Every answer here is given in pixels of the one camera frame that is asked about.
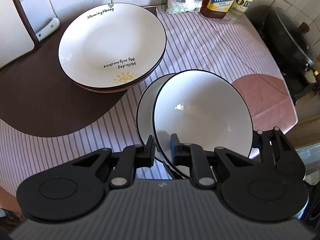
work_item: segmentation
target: yellow sun drawing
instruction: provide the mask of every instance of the yellow sun drawing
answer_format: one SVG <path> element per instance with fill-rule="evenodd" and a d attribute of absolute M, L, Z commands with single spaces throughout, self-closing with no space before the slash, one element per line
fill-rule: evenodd
<path fill-rule="evenodd" d="M 137 76 L 138 74 L 135 74 L 134 72 L 129 74 L 128 71 L 126 75 L 122 72 L 122 76 L 117 75 L 119 79 L 113 79 L 113 83 L 127 83 L 130 80 L 134 80 Z"/>

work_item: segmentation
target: bowl rim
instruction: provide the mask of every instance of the bowl rim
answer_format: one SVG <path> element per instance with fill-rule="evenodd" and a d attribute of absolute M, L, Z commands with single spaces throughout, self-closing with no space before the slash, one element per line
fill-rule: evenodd
<path fill-rule="evenodd" d="M 162 88 L 166 85 L 167 82 L 169 82 L 170 79 L 172 79 L 173 77 L 179 75 L 180 73 L 186 72 L 186 71 L 202 71 L 202 72 L 207 72 L 207 73 L 213 74 L 213 75 L 217 76 L 218 78 L 221 78 L 221 79 L 223 79 L 225 82 L 227 82 L 227 83 L 239 94 L 239 96 L 242 98 L 245 106 L 247 107 L 248 112 L 249 112 L 249 115 L 250 115 L 251 127 L 252 127 L 251 145 L 252 145 L 252 141 L 253 141 L 253 122 L 252 122 L 252 117 L 251 117 L 251 113 L 250 113 L 250 110 L 249 110 L 249 108 L 248 108 L 248 105 L 247 105 L 246 101 L 244 100 L 244 98 L 242 97 L 242 95 L 239 93 L 239 91 L 238 91 L 231 83 L 229 83 L 226 79 L 224 79 L 223 77 L 217 75 L 216 73 L 213 73 L 213 72 L 210 72 L 210 71 L 207 71 L 207 70 L 202 70 L 202 69 L 187 69 L 187 70 L 183 70 L 183 71 L 177 73 L 176 75 L 173 75 L 172 77 L 168 78 L 168 80 L 167 80 L 166 82 L 164 82 L 164 84 L 163 84 L 163 85 L 161 86 L 161 88 L 159 89 L 159 91 L 158 91 L 158 93 L 157 93 L 157 95 L 156 95 L 156 99 L 155 99 L 155 101 L 154 101 L 154 103 L 153 103 L 153 109 L 152 109 L 152 127 L 153 127 L 153 133 L 154 133 L 154 135 L 155 135 L 156 143 L 157 143 L 157 145 L 159 146 L 159 149 L 160 149 L 160 151 L 161 151 L 161 154 L 163 155 L 163 157 L 165 158 L 165 160 L 169 163 L 169 165 L 171 166 L 171 168 L 172 168 L 175 172 L 177 172 L 178 174 L 180 174 L 181 176 L 183 176 L 183 177 L 185 177 L 185 178 L 188 179 L 188 178 L 190 178 L 190 177 L 187 176 L 186 174 L 183 174 L 179 169 L 177 169 L 177 167 L 176 167 L 175 165 L 173 165 L 173 163 L 172 163 L 172 162 L 168 159 L 168 157 L 164 154 L 164 151 L 163 151 L 163 149 L 162 149 L 162 147 L 161 147 L 161 145 L 160 145 L 160 143 L 159 143 L 158 136 L 157 136 L 157 133 L 156 133 L 156 127 L 155 127 L 155 109 L 156 109 L 156 102 L 157 102 L 157 100 L 158 100 L 158 96 L 159 96 Z M 248 153 L 248 158 L 249 158 L 249 156 L 250 156 L 251 151 L 252 151 L 252 147 L 251 147 L 251 149 L 250 149 L 250 151 L 249 151 L 249 153 Z"/>
<path fill-rule="evenodd" d="M 163 76 L 161 76 L 161 77 L 158 77 L 157 79 L 153 80 L 153 81 L 150 83 L 150 85 L 148 85 L 147 88 L 143 91 L 143 93 L 142 93 L 142 95 L 141 95 L 141 97 L 140 97 L 140 99 L 139 99 L 138 106 L 137 106 L 137 111 L 136 111 L 136 130 L 137 130 L 138 138 L 139 138 L 140 142 L 141 142 L 143 145 L 145 145 L 145 144 L 144 144 L 144 142 L 143 142 L 143 140 L 142 140 L 142 137 L 141 137 L 141 135 L 140 135 L 139 126 L 138 126 L 138 112 L 139 112 L 141 100 L 142 100 L 143 96 L 145 95 L 146 91 L 147 91 L 147 90 L 151 87 L 151 85 L 152 85 L 154 82 L 156 82 L 158 79 L 160 79 L 160 78 L 162 78 L 162 77 L 165 77 L 165 76 L 168 76 L 168 75 L 175 76 L 176 74 L 177 74 L 177 73 L 168 73 L 168 74 L 165 74 L 165 75 L 163 75 Z"/>
<path fill-rule="evenodd" d="M 73 80 L 70 76 L 68 76 L 66 74 L 66 72 L 64 71 L 63 67 L 61 66 L 61 62 L 60 62 L 60 57 L 59 57 L 59 50 L 60 50 L 60 44 L 61 44 L 61 40 L 63 38 L 63 35 L 64 33 L 68 30 L 68 28 L 70 27 L 70 25 L 76 20 L 78 19 L 80 16 L 82 16 L 83 14 L 87 13 L 88 11 L 92 10 L 92 9 L 95 9 L 95 8 L 98 8 L 100 6 L 105 6 L 105 5 L 108 5 L 108 4 L 130 4 L 130 5 L 134 5 L 134 6 L 137 6 L 137 7 L 141 7 L 143 9 L 145 9 L 146 11 L 148 11 L 149 13 L 151 13 L 154 17 L 157 18 L 157 20 L 160 22 L 160 24 L 162 25 L 162 28 L 164 30 L 164 35 L 165 35 L 165 44 L 164 44 L 164 50 L 159 58 L 159 60 L 155 63 L 155 65 L 150 68 L 147 72 L 145 72 L 143 75 L 141 75 L 140 77 L 128 82 L 128 83 L 125 83 L 125 84 L 121 84 L 121 85 L 117 85 L 117 86 L 111 86 L 111 87 L 91 87 L 91 86 L 87 86 L 87 85 L 84 85 L 84 84 L 81 84 L 75 80 Z M 62 71 L 64 72 L 64 74 L 70 79 L 72 80 L 74 83 L 76 84 L 79 84 L 83 87 L 86 87 L 88 89 L 93 89 L 93 90 L 96 90 L 96 91 L 112 91 L 112 90 L 119 90 L 119 89 L 125 89 L 127 86 L 130 86 L 130 85 L 133 85 L 135 83 L 139 83 L 141 80 L 144 80 L 145 78 L 147 78 L 155 69 L 156 67 L 160 64 L 160 62 L 162 61 L 163 57 L 164 57 L 164 54 L 165 54 L 165 49 L 167 47 L 167 41 L 168 41 L 168 37 L 167 37 L 167 33 L 165 31 L 165 28 L 164 28 L 164 25 L 162 24 L 162 22 L 160 21 L 160 19 L 158 18 L 158 16 L 154 15 L 152 12 L 150 12 L 149 10 L 147 10 L 147 8 L 145 7 L 142 7 L 140 5 L 136 5 L 136 4 L 132 4 L 132 3 L 125 3 L 125 2 L 112 2 L 112 3 L 106 3 L 106 4 L 102 4 L 102 5 L 99 5 L 99 6 L 96 6 L 96 7 L 93 7 L 87 11 L 85 11 L 84 13 L 80 14 L 76 19 L 74 19 L 71 24 L 66 28 L 66 30 L 64 31 L 61 39 L 60 39 L 60 42 L 59 42 L 59 47 L 58 47 L 58 60 L 59 60 L 59 65 L 60 65 L 60 68 L 62 69 Z"/>

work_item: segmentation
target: qr code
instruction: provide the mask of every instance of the qr code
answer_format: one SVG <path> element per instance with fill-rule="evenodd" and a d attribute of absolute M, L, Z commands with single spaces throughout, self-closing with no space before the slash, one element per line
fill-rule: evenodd
<path fill-rule="evenodd" d="M 176 0 L 176 2 L 182 2 L 182 3 L 185 3 L 186 0 Z"/>

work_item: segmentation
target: bowl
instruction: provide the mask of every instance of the bowl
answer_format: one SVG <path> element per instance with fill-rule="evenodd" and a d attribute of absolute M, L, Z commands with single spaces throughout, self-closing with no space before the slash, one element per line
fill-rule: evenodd
<path fill-rule="evenodd" d="M 157 78 L 146 88 L 140 97 L 136 113 L 136 128 L 139 140 L 144 145 L 147 143 L 149 135 L 153 135 L 152 109 L 158 91 L 164 82 L 174 75 L 175 73 Z M 160 162 L 164 160 L 163 156 L 157 150 L 155 158 Z"/>
<path fill-rule="evenodd" d="M 157 146 L 172 164 L 170 136 L 213 151 L 223 146 L 249 157 L 253 125 L 239 92 L 222 77 L 204 70 L 186 70 L 170 77 L 160 88 L 153 106 L 153 130 Z"/>
<path fill-rule="evenodd" d="M 59 61 L 66 75 L 95 92 L 128 89 L 148 77 L 165 51 L 160 20 L 137 5 L 111 3 L 75 19 L 63 34 Z"/>

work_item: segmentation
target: brown liquid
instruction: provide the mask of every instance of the brown liquid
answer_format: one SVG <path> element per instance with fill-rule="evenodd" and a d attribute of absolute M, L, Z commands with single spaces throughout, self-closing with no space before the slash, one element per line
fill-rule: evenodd
<path fill-rule="evenodd" d="M 208 9 L 207 5 L 209 2 L 210 0 L 202 0 L 202 7 L 200 9 L 201 14 L 208 18 L 222 19 L 226 15 L 226 12 L 217 12 Z"/>

